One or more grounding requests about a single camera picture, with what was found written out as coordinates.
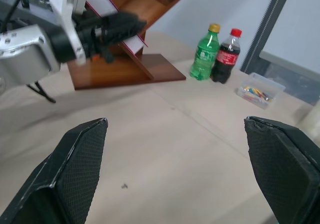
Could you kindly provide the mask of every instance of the plastic container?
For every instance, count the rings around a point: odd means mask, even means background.
[[[248,89],[255,89],[263,93],[263,96],[253,94]],[[251,103],[266,109],[276,101],[276,98],[285,90],[285,86],[269,80],[257,73],[251,73],[242,83],[237,94]]]

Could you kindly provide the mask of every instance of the yellow bottle cap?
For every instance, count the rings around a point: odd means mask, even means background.
[[[220,25],[217,24],[211,24],[209,26],[209,31],[219,33],[220,32]]]

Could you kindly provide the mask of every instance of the cable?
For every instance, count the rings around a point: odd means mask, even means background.
[[[14,14],[16,8],[18,7],[18,4],[19,4],[20,1],[21,0],[15,0],[15,3],[10,8],[8,14],[6,15],[4,21],[3,21],[2,25],[1,25],[0,33],[7,31],[7,24],[10,21],[12,15]]]
[[[44,89],[41,87],[41,85],[39,84],[38,81],[35,82],[35,85],[38,87],[38,89],[36,89],[35,87],[33,87],[32,85],[27,85],[27,87],[29,89],[31,89],[32,91],[36,92],[37,94],[45,97],[49,102],[55,104],[56,100],[52,97],[50,97],[45,91]]]

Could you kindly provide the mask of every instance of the sprite bottle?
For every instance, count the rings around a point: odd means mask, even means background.
[[[211,68],[220,48],[218,33],[220,25],[211,24],[208,34],[200,40],[195,53],[195,61],[190,70],[190,76],[197,80],[206,80],[210,77]]]

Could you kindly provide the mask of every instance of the bottle label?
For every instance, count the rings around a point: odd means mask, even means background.
[[[217,53],[210,52],[207,50],[204,50],[201,47],[198,47],[195,53],[195,59],[198,61],[205,61],[205,62],[211,62],[212,64],[214,63],[214,60],[216,59],[215,57],[217,56]]]
[[[235,65],[239,55],[231,54],[223,50],[219,50],[217,60],[225,65]]]

